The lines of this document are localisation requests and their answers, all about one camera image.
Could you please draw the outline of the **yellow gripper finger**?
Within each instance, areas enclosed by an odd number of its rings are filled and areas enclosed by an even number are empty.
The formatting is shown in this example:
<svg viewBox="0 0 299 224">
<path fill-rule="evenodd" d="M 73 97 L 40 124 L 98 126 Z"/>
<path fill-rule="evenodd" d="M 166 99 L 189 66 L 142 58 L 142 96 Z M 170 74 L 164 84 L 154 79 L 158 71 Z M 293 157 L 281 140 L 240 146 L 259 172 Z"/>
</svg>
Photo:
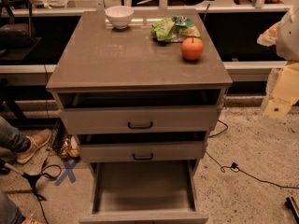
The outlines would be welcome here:
<svg viewBox="0 0 299 224">
<path fill-rule="evenodd" d="M 270 119 L 282 119 L 299 101 L 299 63 L 287 62 L 273 69 L 268 77 L 263 114 Z"/>
</svg>

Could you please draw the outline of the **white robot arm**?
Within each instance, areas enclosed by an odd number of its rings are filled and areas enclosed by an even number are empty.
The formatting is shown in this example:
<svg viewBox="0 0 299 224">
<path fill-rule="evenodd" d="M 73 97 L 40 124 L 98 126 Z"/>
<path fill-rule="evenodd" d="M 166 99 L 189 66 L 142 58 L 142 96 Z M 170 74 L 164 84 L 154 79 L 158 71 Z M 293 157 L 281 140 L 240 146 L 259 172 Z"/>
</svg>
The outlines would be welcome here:
<svg viewBox="0 0 299 224">
<path fill-rule="evenodd" d="M 287 61 L 279 71 L 273 70 L 267 81 L 263 114 L 282 119 L 299 101 L 299 3 L 257 39 L 262 46 L 276 46 L 276 53 Z"/>
</svg>

